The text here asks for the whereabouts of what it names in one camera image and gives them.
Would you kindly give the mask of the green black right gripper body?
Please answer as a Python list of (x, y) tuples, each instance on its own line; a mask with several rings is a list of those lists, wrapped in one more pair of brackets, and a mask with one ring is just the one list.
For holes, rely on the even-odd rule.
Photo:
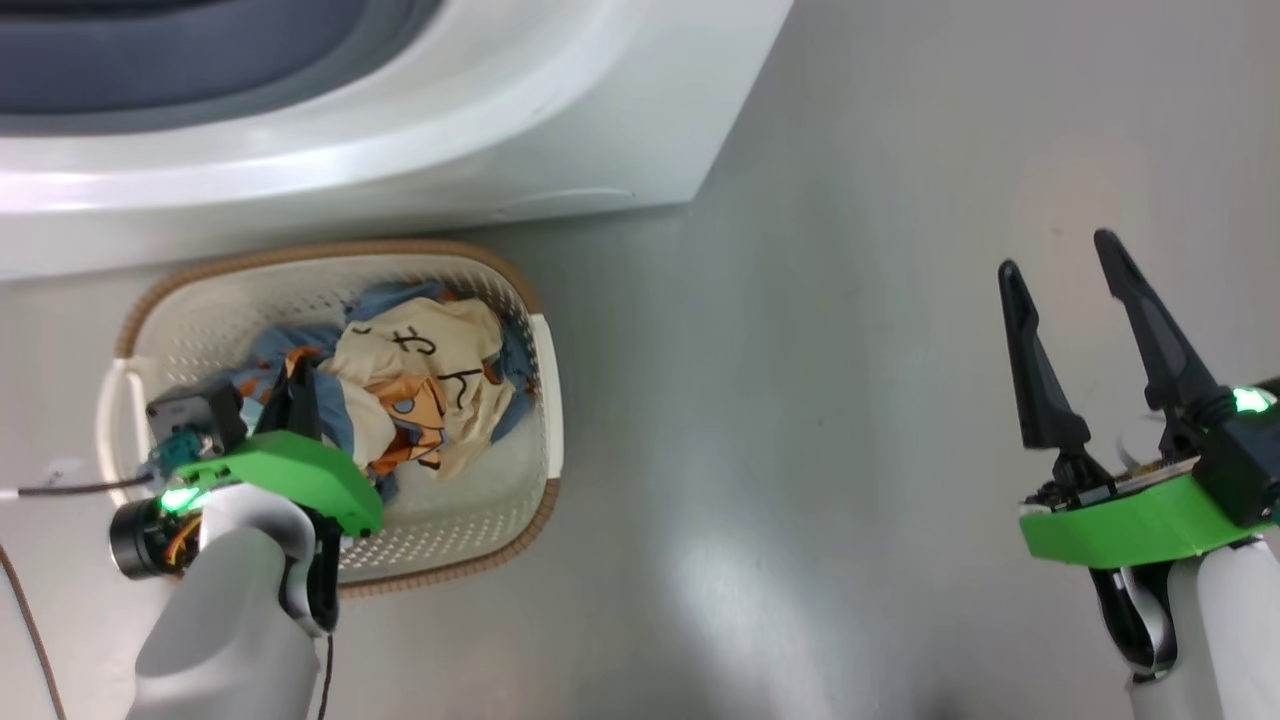
[(1102, 484), (1097, 503), (1069, 507), (1028, 498), (1019, 527), (1030, 556), (1114, 569), (1190, 559), (1263, 534), (1272, 519), (1231, 521), (1192, 475), (1197, 459), (1133, 466)]

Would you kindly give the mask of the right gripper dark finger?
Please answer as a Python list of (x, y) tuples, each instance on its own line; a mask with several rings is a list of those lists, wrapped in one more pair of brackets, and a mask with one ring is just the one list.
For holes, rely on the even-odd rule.
[(1224, 421), (1228, 387), (1216, 380), (1123, 241), (1097, 229), (1094, 249), (1110, 293), (1124, 306), (1147, 375), (1152, 411), (1184, 421)]
[(998, 295), (1023, 447), (1083, 450), (1091, 429), (1062, 391), (1038, 336), (1041, 316), (1014, 260), (998, 266)]

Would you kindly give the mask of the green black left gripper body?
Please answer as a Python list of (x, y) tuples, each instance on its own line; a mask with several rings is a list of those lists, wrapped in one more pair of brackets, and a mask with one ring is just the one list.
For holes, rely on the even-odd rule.
[(384, 502), (340, 450), (276, 430), (247, 438), (220, 457), (207, 457), (159, 479), (157, 495), (122, 505), (108, 529), (116, 569), (129, 579), (180, 575), (221, 527), (212, 511), (234, 495), (280, 500), (287, 512), (339, 537), (369, 538), (384, 528)]

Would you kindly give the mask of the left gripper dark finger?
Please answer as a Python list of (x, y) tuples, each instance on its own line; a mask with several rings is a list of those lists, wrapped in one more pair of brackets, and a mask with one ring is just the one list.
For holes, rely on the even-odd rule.
[(256, 436), (291, 428), (292, 392), (288, 370), (280, 370), (269, 397), (261, 405), (262, 411), (255, 424)]
[(314, 382), (315, 363), (302, 359), (293, 365), (293, 433), (308, 439), (323, 438), (323, 423)]

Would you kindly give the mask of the blue bear print garment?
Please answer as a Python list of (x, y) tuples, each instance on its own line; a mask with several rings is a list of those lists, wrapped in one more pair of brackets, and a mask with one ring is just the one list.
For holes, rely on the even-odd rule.
[[(398, 489), (396, 475), (402, 469), (420, 469), (429, 479), (438, 480), (433, 471), (424, 468), (404, 465), (392, 474), (378, 475), (360, 464), (361, 452), (372, 447), (375, 430), (389, 433), (390, 425), (383, 418), (374, 416), (370, 396), (364, 395), (361, 389), (343, 388), (339, 379), (320, 369), (321, 361), (333, 355), (337, 341), (349, 320), (367, 320), (407, 299), (416, 297), (436, 301), (480, 300), (472, 293), (456, 291), (438, 282), (378, 284), (358, 295), (346, 307), (338, 323), (271, 325), (260, 332), (251, 345), (248, 359), (229, 374), (232, 384), (242, 396), (242, 415), (247, 425), (253, 427), (259, 420), (262, 411), (261, 402), (269, 397), (280, 370), (292, 370), (296, 361), (306, 357), (316, 365), (314, 382), (323, 423), (323, 439), (348, 454), (383, 498), (392, 498), (396, 495)], [(532, 357), (524, 342), (518, 323), (512, 316), (503, 316), (492, 307), (490, 310), (499, 316), (503, 327), (504, 345), (498, 357), (499, 373), (518, 387), (518, 397), (495, 432), (494, 445), (507, 437), (532, 410), (538, 388)]]

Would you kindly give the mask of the blue and cream garment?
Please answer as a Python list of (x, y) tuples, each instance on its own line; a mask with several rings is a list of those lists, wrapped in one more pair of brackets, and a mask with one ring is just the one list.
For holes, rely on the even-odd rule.
[(499, 316), (481, 300), (407, 299), (349, 320), (321, 372), (372, 400), (375, 430), (358, 462), (378, 475), (404, 465), (451, 480), (493, 445), (518, 387), (498, 368)]

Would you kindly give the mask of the cream perforated laundry basket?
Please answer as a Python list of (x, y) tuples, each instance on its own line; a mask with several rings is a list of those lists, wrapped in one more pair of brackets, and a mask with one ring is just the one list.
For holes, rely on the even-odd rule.
[(498, 568), (549, 521), (564, 464), (556, 345), (541, 302), (508, 263), (445, 240), (316, 243), (202, 263), (159, 281), (127, 313), (102, 379), (95, 450), (105, 480), (132, 477), (154, 439), (145, 405), (243, 361), (271, 325), (338, 322), (369, 287), (436, 281), (518, 324), (532, 360), (532, 410), (452, 480), (398, 478), (381, 533), (342, 555), (340, 593), (372, 597)]

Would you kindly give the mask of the white front-load washing machine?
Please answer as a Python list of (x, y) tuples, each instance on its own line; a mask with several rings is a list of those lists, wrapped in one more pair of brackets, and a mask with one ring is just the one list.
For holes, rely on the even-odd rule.
[(0, 283), (690, 201), (794, 0), (0, 0)]

